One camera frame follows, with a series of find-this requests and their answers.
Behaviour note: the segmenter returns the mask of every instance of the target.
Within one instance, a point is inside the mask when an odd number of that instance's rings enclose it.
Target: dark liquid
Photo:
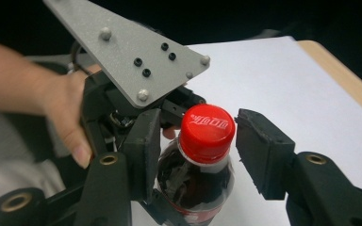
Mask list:
[[[220,167],[193,165],[172,142],[159,159],[158,184],[169,201],[182,210],[215,209],[225,202],[234,185],[229,158],[225,161]]]

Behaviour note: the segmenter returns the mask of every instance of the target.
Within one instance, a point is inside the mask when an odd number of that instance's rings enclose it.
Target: gray metal plate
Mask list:
[[[136,108],[151,104],[209,67],[208,56],[92,2],[43,1]],[[169,45],[167,51],[161,49],[164,42]],[[170,53],[176,55],[175,60],[169,59]],[[134,64],[137,57],[142,60],[139,67]],[[150,76],[142,75],[145,69]]]

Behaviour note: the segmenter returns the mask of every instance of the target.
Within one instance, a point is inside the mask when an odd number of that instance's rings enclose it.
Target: bolt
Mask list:
[[[149,76],[151,75],[151,70],[149,70],[149,69],[144,69],[144,70],[142,71],[142,75],[143,75],[144,77],[149,77]]]
[[[175,53],[169,54],[169,60],[175,60],[177,58],[177,55]]]
[[[138,99],[140,99],[140,101],[145,102],[146,100],[148,100],[149,91],[146,89],[141,89],[138,92],[137,97],[138,97]]]
[[[135,58],[134,65],[140,67],[140,65],[142,65],[142,59],[140,59],[139,57]]]
[[[209,56],[203,56],[203,57],[201,58],[201,64],[207,65],[207,64],[209,64],[209,63],[210,63],[210,57],[209,57]]]
[[[188,79],[193,78],[193,73],[186,73],[185,75],[187,76]]]
[[[161,44],[161,49],[162,49],[163,51],[167,51],[167,50],[169,49],[169,44],[166,43],[166,42],[163,42],[163,43]]]
[[[101,29],[101,38],[102,40],[110,40],[111,30],[108,27],[104,27]]]

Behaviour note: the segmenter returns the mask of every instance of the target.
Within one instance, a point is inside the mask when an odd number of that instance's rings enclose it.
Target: red bottle cap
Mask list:
[[[234,120],[224,109],[202,104],[184,115],[179,142],[190,160],[213,164],[228,155],[234,134]]]

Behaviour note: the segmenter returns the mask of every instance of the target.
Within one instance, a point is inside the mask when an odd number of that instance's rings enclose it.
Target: soda bottle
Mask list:
[[[190,225],[208,225],[234,185],[233,118],[215,105],[190,108],[158,161],[158,189]]]

